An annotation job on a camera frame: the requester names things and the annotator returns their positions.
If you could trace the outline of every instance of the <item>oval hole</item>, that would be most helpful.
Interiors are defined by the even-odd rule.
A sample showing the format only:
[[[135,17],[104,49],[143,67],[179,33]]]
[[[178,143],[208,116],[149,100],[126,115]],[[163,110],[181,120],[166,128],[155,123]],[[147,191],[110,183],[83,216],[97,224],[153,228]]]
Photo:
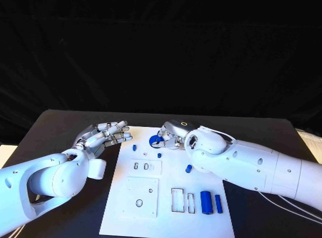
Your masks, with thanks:
[[[4,180],[4,183],[5,183],[5,186],[7,186],[8,188],[11,188],[11,178],[7,178],[7,179]]]
[[[142,200],[140,199],[136,200],[135,205],[136,205],[136,207],[142,206]]]

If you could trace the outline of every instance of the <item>white robotic arm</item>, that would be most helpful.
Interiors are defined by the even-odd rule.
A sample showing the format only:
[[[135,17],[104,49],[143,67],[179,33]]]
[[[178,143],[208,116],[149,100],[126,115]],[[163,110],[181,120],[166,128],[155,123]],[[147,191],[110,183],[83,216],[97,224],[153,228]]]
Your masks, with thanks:
[[[199,172],[212,172],[240,187],[286,196],[322,211],[322,165],[228,135],[229,141],[225,141],[219,134],[224,133],[204,126],[196,128],[171,120],[150,146],[183,148]],[[162,137],[175,138],[176,146],[162,142]]]
[[[104,147],[132,139],[126,122],[89,126],[73,148],[0,170],[0,236],[60,206],[80,192],[86,178],[101,179]],[[30,202],[27,189],[41,195]]]

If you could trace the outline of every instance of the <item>rectangular hole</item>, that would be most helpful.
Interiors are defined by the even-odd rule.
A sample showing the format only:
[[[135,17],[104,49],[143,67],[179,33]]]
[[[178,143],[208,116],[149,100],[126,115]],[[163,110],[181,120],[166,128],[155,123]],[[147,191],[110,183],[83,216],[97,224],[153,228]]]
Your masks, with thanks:
[[[194,194],[188,193],[188,212],[195,213]]]
[[[181,188],[172,188],[171,196],[172,196],[171,211],[183,212],[183,190]]]

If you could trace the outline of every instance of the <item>black backdrop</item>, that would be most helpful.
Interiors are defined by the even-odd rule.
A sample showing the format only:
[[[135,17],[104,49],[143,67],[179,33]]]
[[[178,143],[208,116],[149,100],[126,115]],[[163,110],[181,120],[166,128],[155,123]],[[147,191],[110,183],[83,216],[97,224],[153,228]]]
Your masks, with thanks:
[[[322,135],[322,13],[227,9],[1,0],[0,141],[45,109],[287,118]]]

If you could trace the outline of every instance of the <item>black table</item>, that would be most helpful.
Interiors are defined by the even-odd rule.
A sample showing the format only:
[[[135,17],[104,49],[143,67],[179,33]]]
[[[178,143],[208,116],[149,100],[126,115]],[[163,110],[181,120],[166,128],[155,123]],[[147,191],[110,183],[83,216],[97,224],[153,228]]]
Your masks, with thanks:
[[[290,122],[284,119],[47,110],[40,115],[4,166],[68,149],[78,132],[90,124],[126,120],[133,126],[160,127],[169,119],[196,122],[228,133],[235,139],[264,145],[293,157],[316,162]],[[99,230],[117,152],[119,145],[109,147],[100,155],[107,162],[103,179],[87,179],[80,193],[25,225],[18,237],[103,237]],[[322,238],[322,225],[275,207],[255,191],[245,190],[227,181],[224,190],[237,238],[281,236]],[[280,205],[286,205],[275,195],[267,197]]]

